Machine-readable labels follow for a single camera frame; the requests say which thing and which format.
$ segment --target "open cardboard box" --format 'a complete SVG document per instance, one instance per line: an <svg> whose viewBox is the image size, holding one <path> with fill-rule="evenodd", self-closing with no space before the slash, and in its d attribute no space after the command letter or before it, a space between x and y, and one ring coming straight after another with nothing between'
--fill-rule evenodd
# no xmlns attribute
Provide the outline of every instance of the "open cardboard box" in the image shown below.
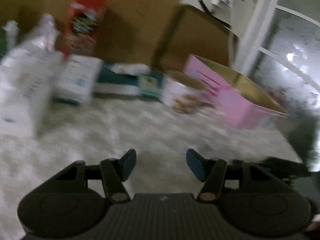
<svg viewBox="0 0 320 240"><path fill-rule="evenodd" d="M249 78L211 60L190 55L184 72L207 85L204 101L217 105L224 120L238 129L267 128L288 114Z"/></svg>
<svg viewBox="0 0 320 240"><path fill-rule="evenodd" d="M228 66L228 36L229 30L214 17L191 5L180 5L162 35L152 67L159 72L182 72L190 54Z"/></svg>

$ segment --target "cardboard box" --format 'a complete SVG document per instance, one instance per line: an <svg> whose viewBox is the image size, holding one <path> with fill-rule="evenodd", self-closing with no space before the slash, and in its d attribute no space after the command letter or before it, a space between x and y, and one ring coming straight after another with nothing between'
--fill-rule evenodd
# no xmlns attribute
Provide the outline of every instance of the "cardboard box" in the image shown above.
<svg viewBox="0 0 320 240"><path fill-rule="evenodd" d="M150 65L153 53L179 0L106 0L95 57L109 62ZM16 20L21 33L36 26L44 13L64 31L71 0L0 0L0 25Z"/></svg>
<svg viewBox="0 0 320 240"><path fill-rule="evenodd" d="M15 82L16 89L3 94L8 98L0 105L0 134L17 137L39 134L51 101L54 66L62 60L62 52L41 49L31 55L24 49L16 49L16 57L11 54L3 58L4 66L22 70Z"/></svg>
<svg viewBox="0 0 320 240"><path fill-rule="evenodd" d="M217 19L191 6L180 5L167 27L152 67L183 71L190 54L229 65L229 30Z"/></svg>
<svg viewBox="0 0 320 240"><path fill-rule="evenodd" d="M223 119L238 129L270 127L288 115L249 78L216 62L190 55L184 72L207 85L204 101L217 105Z"/></svg>

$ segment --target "ribbed gray surface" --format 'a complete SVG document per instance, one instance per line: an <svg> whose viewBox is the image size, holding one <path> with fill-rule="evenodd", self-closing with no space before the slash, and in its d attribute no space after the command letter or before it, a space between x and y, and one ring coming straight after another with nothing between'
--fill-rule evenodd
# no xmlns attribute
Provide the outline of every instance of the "ribbed gray surface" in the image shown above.
<svg viewBox="0 0 320 240"><path fill-rule="evenodd" d="M95 228L65 239L261 240L233 228L221 217L215 205L198 203L191 194L137 194L130 203L112 206ZM296 234L281 239L305 238Z"/></svg>

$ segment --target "brown wall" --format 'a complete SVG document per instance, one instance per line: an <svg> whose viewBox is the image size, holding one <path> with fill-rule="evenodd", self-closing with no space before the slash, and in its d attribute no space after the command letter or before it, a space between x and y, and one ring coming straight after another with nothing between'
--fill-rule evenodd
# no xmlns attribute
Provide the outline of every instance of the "brown wall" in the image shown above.
<svg viewBox="0 0 320 240"><path fill-rule="evenodd" d="M107 0L96 55L104 60L149 64L179 0ZM15 19L21 32L36 25L48 12L59 30L67 19L71 0L0 0L0 25Z"/></svg>
<svg viewBox="0 0 320 240"><path fill-rule="evenodd" d="M183 71L190 54L229 66L229 30L214 17L191 6L178 6L153 57L152 67Z"/></svg>

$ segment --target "white window frame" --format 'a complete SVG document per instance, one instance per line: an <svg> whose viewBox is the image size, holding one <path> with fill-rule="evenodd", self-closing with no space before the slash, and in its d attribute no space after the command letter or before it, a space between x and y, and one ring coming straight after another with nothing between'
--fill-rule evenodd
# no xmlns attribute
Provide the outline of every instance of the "white window frame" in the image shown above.
<svg viewBox="0 0 320 240"><path fill-rule="evenodd" d="M267 35L269 26L271 24L273 15L276 9L286 11L295 16L303 18L304 20L320 27L320 23L304 14L277 4L278 0L258 0L256 8L253 12L251 21L247 27L243 39L240 41L238 53L232 68L241 74L248 76L254 64L257 61L259 53L264 53L271 58L277 60L279 63L290 69L295 74L299 75L305 82L309 83L320 93L320 85L317 84L310 76L300 71L296 66L274 54L270 50L262 48L261 45Z"/></svg>

